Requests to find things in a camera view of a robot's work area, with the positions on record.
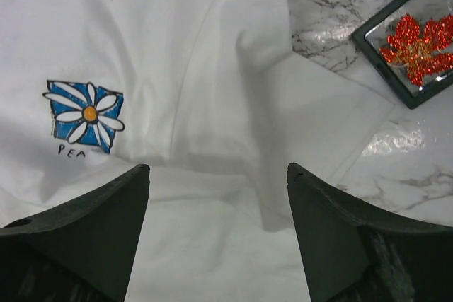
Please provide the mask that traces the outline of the red maple leaf brooch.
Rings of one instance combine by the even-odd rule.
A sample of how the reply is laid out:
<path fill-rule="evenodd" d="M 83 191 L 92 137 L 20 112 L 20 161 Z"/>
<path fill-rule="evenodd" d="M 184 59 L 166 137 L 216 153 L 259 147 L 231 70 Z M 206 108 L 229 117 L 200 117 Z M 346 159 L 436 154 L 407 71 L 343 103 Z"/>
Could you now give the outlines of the red maple leaf brooch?
<path fill-rule="evenodd" d="M 452 44 L 451 14 L 438 21 L 430 19 L 422 27 L 407 13 L 386 41 L 380 55 L 387 64 L 406 67 L 406 77 L 415 86 L 421 86 L 426 76 L 452 69 L 452 53 L 445 52 Z"/>

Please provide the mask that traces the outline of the black brooch display box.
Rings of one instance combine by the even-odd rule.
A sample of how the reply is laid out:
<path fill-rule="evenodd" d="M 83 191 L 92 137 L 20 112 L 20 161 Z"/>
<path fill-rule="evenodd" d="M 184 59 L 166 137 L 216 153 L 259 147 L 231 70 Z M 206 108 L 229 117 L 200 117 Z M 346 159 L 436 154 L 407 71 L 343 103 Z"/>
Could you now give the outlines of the black brooch display box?
<path fill-rule="evenodd" d="M 406 67 L 387 64 L 379 49 L 388 45 L 387 37 L 394 34 L 397 23 L 407 13 L 423 27 L 430 19 L 438 21 L 452 15 L 452 0 L 392 0 L 357 28 L 351 40 L 397 97 L 414 109 L 452 85 L 452 69 L 426 76 L 421 86 L 415 86 L 406 77 Z"/>

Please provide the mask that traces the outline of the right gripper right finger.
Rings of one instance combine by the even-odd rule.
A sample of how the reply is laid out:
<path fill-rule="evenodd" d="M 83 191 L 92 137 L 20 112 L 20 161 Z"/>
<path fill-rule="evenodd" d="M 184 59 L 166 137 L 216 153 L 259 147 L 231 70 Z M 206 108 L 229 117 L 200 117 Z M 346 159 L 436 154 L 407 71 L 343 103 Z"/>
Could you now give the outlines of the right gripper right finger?
<path fill-rule="evenodd" d="M 451 301 L 452 228 L 383 210 L 296 163 L 287 189 L 312 301 Z"/>

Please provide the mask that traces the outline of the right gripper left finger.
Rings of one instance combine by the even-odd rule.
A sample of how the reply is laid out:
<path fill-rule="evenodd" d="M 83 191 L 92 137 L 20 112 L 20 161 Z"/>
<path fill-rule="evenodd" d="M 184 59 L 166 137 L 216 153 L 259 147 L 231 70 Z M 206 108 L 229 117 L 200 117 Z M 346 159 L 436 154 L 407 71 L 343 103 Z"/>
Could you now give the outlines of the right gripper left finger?
<path fill-rule="evenodd" d="M 149 166 L 1 228 L 2 301 L 124 301 Z"/>

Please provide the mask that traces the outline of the white t-shirt daisy print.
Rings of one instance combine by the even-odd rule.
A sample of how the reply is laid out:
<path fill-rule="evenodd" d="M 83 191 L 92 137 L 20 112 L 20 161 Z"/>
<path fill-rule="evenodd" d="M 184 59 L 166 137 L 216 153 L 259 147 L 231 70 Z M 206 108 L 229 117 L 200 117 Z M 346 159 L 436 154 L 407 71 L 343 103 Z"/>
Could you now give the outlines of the white t-shirt daisy print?
<path fill-rule="evenodd" d="M 144 163 L 128 301 L 308 301 L 287 167 L 338 181 L 390 110 L 287 0 L 1 0 L 1 223 Z"/>

